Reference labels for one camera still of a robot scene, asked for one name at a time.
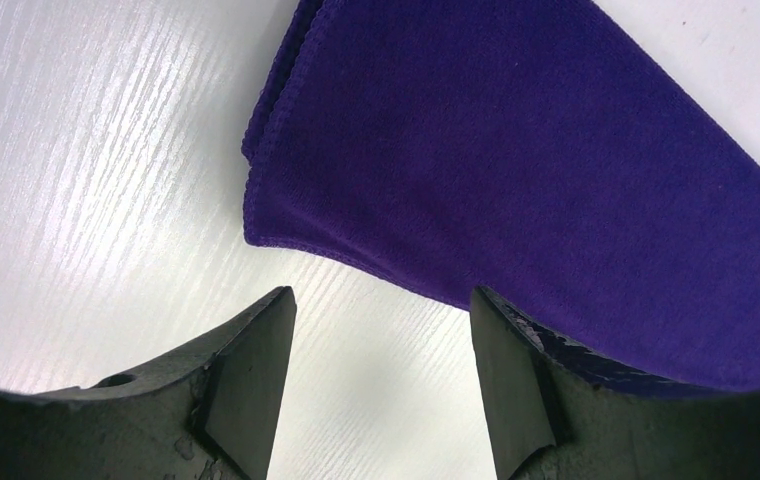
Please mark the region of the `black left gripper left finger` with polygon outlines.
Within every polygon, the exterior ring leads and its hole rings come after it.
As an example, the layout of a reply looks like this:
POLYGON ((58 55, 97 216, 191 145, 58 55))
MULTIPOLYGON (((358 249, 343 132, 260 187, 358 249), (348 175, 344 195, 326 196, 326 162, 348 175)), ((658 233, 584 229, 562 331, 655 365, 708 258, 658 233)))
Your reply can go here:
POLYGON ((89 388, 0 390, 0 479, 264 479, 296 301, 224 324, 89 388))

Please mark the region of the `purple towel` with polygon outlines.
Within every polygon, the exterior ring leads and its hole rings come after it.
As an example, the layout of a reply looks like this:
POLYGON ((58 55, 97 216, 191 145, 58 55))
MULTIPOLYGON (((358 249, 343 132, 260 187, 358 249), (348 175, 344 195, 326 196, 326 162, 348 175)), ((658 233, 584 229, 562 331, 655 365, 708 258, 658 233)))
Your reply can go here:
POLYGON ((242 151, 251 245, 760 390, 760 167, 590 1, 302 1, 242 151))

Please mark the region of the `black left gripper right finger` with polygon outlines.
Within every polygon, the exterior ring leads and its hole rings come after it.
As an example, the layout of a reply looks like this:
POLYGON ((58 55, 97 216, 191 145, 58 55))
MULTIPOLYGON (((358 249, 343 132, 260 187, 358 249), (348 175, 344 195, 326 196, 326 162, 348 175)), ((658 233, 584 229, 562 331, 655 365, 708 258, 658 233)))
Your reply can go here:
POLYGON ((599 355, 486 287, 470 327, 500 479, 760 479, 760 391, 678 383, 599 355))

